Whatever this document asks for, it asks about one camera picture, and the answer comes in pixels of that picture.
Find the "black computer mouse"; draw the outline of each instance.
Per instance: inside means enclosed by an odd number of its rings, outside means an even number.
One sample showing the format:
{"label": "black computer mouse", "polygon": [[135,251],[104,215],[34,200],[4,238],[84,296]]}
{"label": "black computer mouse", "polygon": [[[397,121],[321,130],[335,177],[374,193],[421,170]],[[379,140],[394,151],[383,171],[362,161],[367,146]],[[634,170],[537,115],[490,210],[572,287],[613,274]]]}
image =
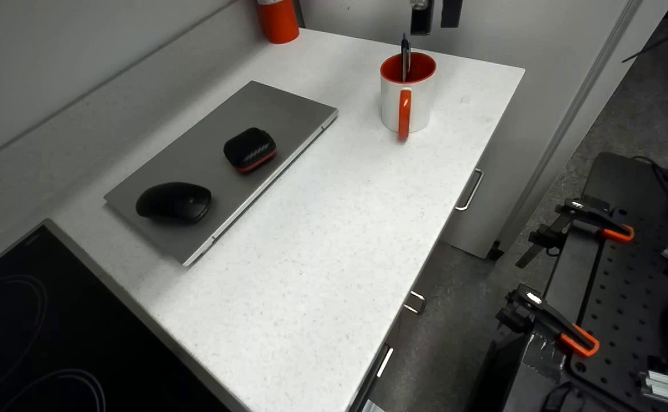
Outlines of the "black computer mouse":
{"label": "black computer mouse", "polygon": [[214,193],[192,183],[162,183],[135,201],[135,213],[160,225],[195,225],[214,207]]}

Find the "cabinet handle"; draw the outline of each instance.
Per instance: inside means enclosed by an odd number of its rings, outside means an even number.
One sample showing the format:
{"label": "cabinet handle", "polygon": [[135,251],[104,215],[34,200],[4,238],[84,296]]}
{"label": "cabinet handle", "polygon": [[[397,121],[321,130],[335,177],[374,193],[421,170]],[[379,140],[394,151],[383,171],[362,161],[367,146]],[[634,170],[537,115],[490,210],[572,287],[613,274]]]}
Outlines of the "cabinet handle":
{"label": "cabinet handle", "polygon": [[467,181],[467,187],[464,193],[457,198],[455,201],[455,210],[464,213],[472,208],[472,201],[481,187],[481,181],[482,181],[486,171],[482,170],[473,170],[472,178]]}

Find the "floor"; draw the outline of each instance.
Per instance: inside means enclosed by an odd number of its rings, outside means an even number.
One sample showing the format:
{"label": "floor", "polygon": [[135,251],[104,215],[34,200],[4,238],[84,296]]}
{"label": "floor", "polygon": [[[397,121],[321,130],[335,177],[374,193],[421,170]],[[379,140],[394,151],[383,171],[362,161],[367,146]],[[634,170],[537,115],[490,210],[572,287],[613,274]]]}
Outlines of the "floor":
{"label": "floor", "polygon": [[[668,18],[655,39],[668,35]],[[527,235],[554,219],[554,207],[582,193],[597,154],[650,156],[668,168],[668,43],[640,56],[610,104],[549,187],[519,240],[495,263],[437,246],[423,277],[429,309],[397,330],[399,351],[374,390],[387,412],[461,412],[497,336],[495,314],[518,284],[545,288],[554,259],[540,254],[527,270],[516,262]]]}

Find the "mug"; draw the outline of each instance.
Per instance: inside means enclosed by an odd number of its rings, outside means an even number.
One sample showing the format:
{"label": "mug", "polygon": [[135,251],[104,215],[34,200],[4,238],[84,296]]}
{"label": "mug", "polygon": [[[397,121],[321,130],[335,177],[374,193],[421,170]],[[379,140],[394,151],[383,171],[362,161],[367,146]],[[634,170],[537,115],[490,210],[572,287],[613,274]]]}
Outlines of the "mug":
{"label": "mug", "polygon": [[402,57],[394,56],[379,67],[379,116],[383,123],[406,143],[409,134],[429,127],[434,60],[413,52],[413,68],[402,83]]}

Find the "laptop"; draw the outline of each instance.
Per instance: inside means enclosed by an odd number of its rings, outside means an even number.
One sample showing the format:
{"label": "laptop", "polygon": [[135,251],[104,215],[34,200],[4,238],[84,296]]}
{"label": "laptop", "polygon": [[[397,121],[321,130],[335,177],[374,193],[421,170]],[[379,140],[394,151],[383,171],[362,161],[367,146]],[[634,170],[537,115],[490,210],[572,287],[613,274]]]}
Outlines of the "laptop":
{"label": "laptop", "polygon": [[[155,250],[192,266],[234,227],[234,223],[323,135],[337,107],[247,83],[186,135],[162,148],[135,174],[106,194],[111,210],[145,235]],[[225,143],[247,128],[266,130],[278,156],[251,174],[238,174],[225,159]],[[214,193],[208,215],[190,227],[139,217],[135,201],[160,183],[195,183]]]}

